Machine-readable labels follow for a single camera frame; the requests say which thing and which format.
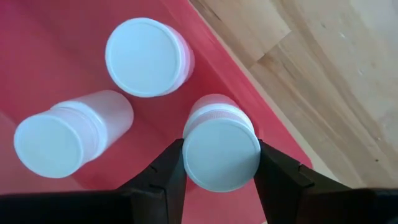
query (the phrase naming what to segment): red surface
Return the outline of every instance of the red surface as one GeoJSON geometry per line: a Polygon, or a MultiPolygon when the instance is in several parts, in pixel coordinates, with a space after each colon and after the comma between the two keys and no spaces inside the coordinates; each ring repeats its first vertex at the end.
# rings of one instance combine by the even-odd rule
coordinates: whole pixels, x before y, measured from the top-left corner
{"type": "MultiPolygon", "coordinates": [[[[191,106],[209,93],[230,96],[252,119],[259,138],[310,166],[308,157],[186,0],[1,1],[1,111],[19,123],[56,102],[117,90],[106,71],[104,48],[112,30],[132,17],[150,17],[179,31],[192,46],[197,66],[191,79],[170,95],[127,96],[136,114],[131,130],[74,174],[78,183],[88,189],[113,189],[134,177],[182,136],[191,106]]],[[[264,220],[253,182],[227,194],[188,183],[184,223],[264,220]]]]}

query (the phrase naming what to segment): wooden floor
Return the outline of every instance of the wooden floor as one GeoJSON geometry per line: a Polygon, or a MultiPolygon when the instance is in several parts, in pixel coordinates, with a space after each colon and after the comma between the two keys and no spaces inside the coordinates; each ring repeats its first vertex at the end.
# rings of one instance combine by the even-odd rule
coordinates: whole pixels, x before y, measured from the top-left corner
{"type": "Polygon", "coordinates": [[[398,0],[191,2],[315,169],[397,186],[398,0]]]}

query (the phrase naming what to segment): frosted plastic container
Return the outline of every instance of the frosted plastic container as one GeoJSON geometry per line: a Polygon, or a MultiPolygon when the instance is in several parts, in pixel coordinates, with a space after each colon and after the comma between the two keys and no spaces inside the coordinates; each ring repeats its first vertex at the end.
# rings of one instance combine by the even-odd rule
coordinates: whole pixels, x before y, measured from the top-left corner
{"type": "Polygon", "coordinates": [[[36,174],[66,177],[119,139],[133,117],[122,94],[99,91],[23,120],[16,129],[14,147],[22,163],[36,174]]]}
{"type": "Polygon", "coordinates": [[[184,166],[200,187],[229,192],[248,183],[257,171],[260,144],[250,119],[227,96],[199,99],[185,125],[184,166]]]}
{"type": "Polygon", "coordinates": [[[175,29],[148,18],[120,24],[108,39],[105,59],[114,82],[139,97],[175,91],[195,63],[191,48],[175,29]]]}

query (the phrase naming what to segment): black robotic claw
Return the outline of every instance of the black robotic claw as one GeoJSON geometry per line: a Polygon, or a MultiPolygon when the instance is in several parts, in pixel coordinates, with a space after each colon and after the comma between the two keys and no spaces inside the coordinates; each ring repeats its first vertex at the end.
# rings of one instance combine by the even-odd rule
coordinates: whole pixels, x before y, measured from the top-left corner
{"type": "Polygon", "coordinates": [[[116,190],[3,195],[1,223],[181,223],[183,139],[116,190]]]}
{"type": "Polygon", "coordinates": [[[254,181],[268,224],[398,223],[398,190],[350,189],[259,141],[254,181]]]}
{"type": "MultiPolygon", "coordinates": [[[[398,223],[398,191],[331,180],[259,140],[254,181],[268,224],[398,223]]],[[[3,195],[3,223],[181,223],[186,174],[183,139],[116,190],[3,195]]]]}

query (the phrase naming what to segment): white lid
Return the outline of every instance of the white lid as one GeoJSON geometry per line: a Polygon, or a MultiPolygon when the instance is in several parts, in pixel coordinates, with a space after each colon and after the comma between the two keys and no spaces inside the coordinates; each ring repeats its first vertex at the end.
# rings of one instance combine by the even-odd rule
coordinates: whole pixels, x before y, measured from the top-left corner
{"type": "Polygon", "coordinates": [[[106,65],[115,83],[140,97],[164,95],[180,75],[182,49],[164,24],[148,18],[120,24],[106,44],[106,65]]]}
{"type": "Polygon", "coordinates": [[[229,192],[253,178],[260,161],[260,144],[244,124],[211,119],[189,133],[183,159],[194,183],[213,192],[229,192]]]}
{"type": "Polygon", "coordinates": [[[83,160],[76,132],[61,119],[46,114],[31,116],[18,126],[14,147],[22,163],[44,177],[66,177],[83,160]]]}

